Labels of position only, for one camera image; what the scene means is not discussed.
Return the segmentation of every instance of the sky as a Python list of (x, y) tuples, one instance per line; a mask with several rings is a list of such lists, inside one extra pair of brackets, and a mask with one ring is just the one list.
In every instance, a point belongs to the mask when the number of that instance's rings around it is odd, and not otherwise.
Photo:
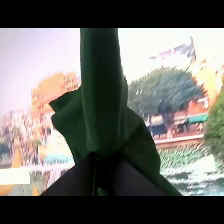
[[(150, 56), (185, 43), (189, 35), (201, 36), (208, 32), (202, 31), (119, 28), (121, 60), (127, 80), (130, 82), (155, 68)], [(31, 90), (42, 79), (56, 72), (80, 75), (79, 29), (1, 28), (0, 60), (0, 114), (27, 109), (31, 106)]]

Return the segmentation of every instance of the green fabric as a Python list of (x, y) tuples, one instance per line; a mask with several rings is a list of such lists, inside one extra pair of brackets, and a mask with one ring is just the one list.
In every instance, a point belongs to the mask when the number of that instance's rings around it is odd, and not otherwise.
[(169, 195), (181, 195), (162, 175), (160, 157), (144, 121), (127, 107), (118, 29), (81, 28), (81, 87), (50, 103), (55, 128), (74, 160), (90, 152), (107, 160), (120, 150), (148, 180)]
[(197, 116), (192, 116), (188, 118), (188, 121), (190, 124), (192, 123), (203, 123), (208, 120), (208, 115), (203, 114), (203, 115), (197, 115)]

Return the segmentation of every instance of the green jacket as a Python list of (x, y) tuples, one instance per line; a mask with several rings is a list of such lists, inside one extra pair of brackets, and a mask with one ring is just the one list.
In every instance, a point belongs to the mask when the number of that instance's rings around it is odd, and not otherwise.
[(118, 29), (81, 28), (81, 87), (50, 103), (55, 128), (75, 162), (90, 152), (107, 160), (120, 150), (126, 160), (168, 195), (181, 195), (162, 175), (160, 157), (144, 121), (127, 106)]

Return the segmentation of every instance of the umbrella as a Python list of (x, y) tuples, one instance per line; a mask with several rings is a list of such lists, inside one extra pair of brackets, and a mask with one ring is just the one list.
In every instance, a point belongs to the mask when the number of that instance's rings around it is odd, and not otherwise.
[[(94, 175), (98, 172), (98, 177), (111, 177), (113, 173), (112, 182), (119, 182), (118, 176), (129, 167), (139, 179), (147, 180), (164, 194), (181, 195), (160, 174), (160, 157), (150, 132), (143, 119), (127, 106), (128, 85), (121, 66), (118, 29), (81, 28), (80, 34), (82, 85), (52, 101), (50, 106), (55, 111), (53, 125), (65, 137), (77, 170), (82, 166), (91, 167), (91, 172), (83, 171), (82, 175), (85, 178), (90, 175), (94, 183), (86, 180), (83, 183), (108, 193), (110, 187), (105, 187), (104, 178), (100, 181), (98, 178), (96, 183)], [(68, 172), (70, 180), (75, 176), (72, 172)], [(132, 173), (130, 178), (135, 175), (134, 171), (129, 173)], [(134, 181), (130, 178), (131, 188)], [(116, 192), (124, 193), (125, 189)]]

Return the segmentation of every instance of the green awning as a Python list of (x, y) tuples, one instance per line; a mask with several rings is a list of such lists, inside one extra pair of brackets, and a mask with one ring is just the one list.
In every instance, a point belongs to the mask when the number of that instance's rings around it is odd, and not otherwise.
[(192, 123), (203, 123), (208, 120), (208, 114), (196, 115), (188, 118), (190, 124)]

